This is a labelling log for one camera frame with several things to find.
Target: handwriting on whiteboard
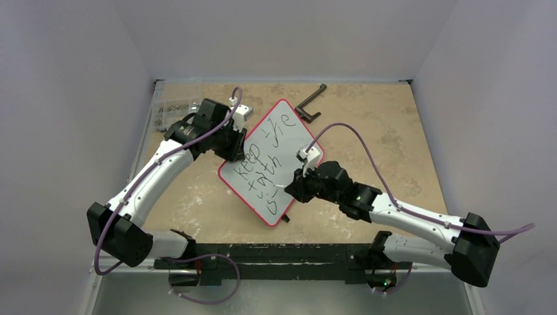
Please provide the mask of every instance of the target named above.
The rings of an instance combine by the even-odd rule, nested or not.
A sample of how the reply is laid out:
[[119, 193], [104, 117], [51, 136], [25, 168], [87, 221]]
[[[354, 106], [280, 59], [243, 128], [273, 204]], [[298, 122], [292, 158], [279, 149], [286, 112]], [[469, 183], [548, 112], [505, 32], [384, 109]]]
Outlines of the handwriting on whiteboard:
[[283, 150], [280, 147], [288, 145], [287, 141], [282, 139], [284, 136], [282, 130], [296, 126], [296, 124], [295, 119], [290, 119], [286, 114], [280, 116], [280, 121], [273, 120], [271, 117], [262, 121], [254, 132], [262, 133], [265, 141], [268, 141], [272, 148], [267, 152], [262, 152], [257, 144], [250, 144], [248, 148], [244, 148], [246, 159], [234, 168], [235, 176], [245, 182], [249, 192], [253, 192], [260, 200], [266, 201], [267, 210], [272, 215], [277, 213], [277, 202], [274, 198], [279, 192], [279, 189], [275, 187], [273, 175], [282, 167], [277, 156]]

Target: wall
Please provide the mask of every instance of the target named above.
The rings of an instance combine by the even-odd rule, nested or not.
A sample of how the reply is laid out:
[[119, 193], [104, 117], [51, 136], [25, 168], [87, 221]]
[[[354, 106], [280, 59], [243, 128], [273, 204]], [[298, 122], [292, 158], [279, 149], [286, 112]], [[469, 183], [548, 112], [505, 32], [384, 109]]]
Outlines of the wall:
[[125, 184], [152, 82], [109, 0], [0, 3], [0, 305], [76, 314], [85, 212]]
[[414, 77], [457, 0], [114, 0], [157, 78]]
[[554, 314], [555, 16], [552, 0], [460, 0], [413, 83], [450, 212], [537, 224], [501, 247], [488, 314]]

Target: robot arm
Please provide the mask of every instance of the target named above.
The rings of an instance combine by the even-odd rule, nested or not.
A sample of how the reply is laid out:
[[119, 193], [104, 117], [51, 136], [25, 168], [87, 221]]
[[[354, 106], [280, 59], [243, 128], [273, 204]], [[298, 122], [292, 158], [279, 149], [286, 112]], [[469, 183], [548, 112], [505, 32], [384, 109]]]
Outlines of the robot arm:
[[296, 200], [307, 203], [319, 198], [338, 204], [348, 217], [366, 222], [376, 222], [399, 228], [417, 236], [408, 238], [387, 232], [375, 239], [374, 250], [378, 257], [391, 262], [425, 263], [449, 269], [469, 284], [485, 287], [489, 280], [499, 243], [494, 236], [460, 231], [453, 226], [490, 230], [485, 221], [473, 213], [466, 219], [440, 215], [408, 203], [399, 205], [418, 213], [422, 218], [442, 220], [438, 224], [410, 215], [394, 206], [381, 190], [352, 181], [345, 169], [336, 161], [317, 166], [319, 151], [300, 150], [298, 159], [304, 166], [294, 172], [294, 179], [284, 191]]
[[227, 161], [244, 159], [244, 123], [253, 114], [249, 106], [240, 105], [230, 122], [208, 138], [186, 150], [178, 150], [219, 125], [230, 112], [230, 107], [204, 99], [197, 113], [191, 113], [174, 123], [164, 135], [156, 153], [137, 176], [106, 205], [94, 203], [87, 211], [93, 243], [96, 245], [108, 218], [127, 198], [102, 243], [102, 250], [128, 266], [137, 266], [146, 258], [179, 258], [191, 238], [178, 231], [146, 232], [142, 230], [150, 210], [176, 176], [207, 150]]

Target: beige tabletop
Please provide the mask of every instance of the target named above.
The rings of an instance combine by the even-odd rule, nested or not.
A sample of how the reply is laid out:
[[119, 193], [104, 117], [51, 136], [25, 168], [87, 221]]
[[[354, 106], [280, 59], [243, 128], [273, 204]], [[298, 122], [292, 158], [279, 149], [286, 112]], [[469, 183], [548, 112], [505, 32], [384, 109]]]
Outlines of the beige tabletop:
[[[165, 83], [160, 99], [183, 98], [184, 83]], [[235, 85], [205, 84], [204, 97], [228, 104]], [[241, 84], [242, 103], [254, 107], [250, 130], [281, 98], [296, 106], [319, 84]], [[368, 144], [395, 197], [446, 213], [428, 144], [409, 85], [328, 85], [312, 101], [308, 112], [322, 114], [307, 125], [316, 135], [337, 121], [356, 128]], [[163, 134], [153, 131], [145, 146], [149, 158]], [[365, 151], [350, 130], [335, 127], [319, 143], [325, 161], [335, 160], [358, 182], [384, 190]], [[314, 199], [295, 202], [288, 210], [291, 221], [267, 226], [217, 176], [222, 159], [212, 152], [201, 155], [164, 192], [149, 214], [144, 228], [183, 230], [200, 243], [369, 243], [388, 226], [347, 218], [332, 203]]]

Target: gray floor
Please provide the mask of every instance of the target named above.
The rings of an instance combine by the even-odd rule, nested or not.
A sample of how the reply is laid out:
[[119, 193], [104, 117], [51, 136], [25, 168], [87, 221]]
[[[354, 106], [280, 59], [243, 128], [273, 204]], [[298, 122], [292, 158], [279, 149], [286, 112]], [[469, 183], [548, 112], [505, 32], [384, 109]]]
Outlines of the gray floor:
[[[199, 299], [218, 299], [234, 285], [194, 287]], [[472, 314], [462, 282], [446, 272], [412, 274], [405, 287], [386, 298], [367, 285], [333, 281], [242, 281], [232, 299], [194, 304], [168, 294], [167, 274], [117, 273], [105, 276], [93, 314]]]

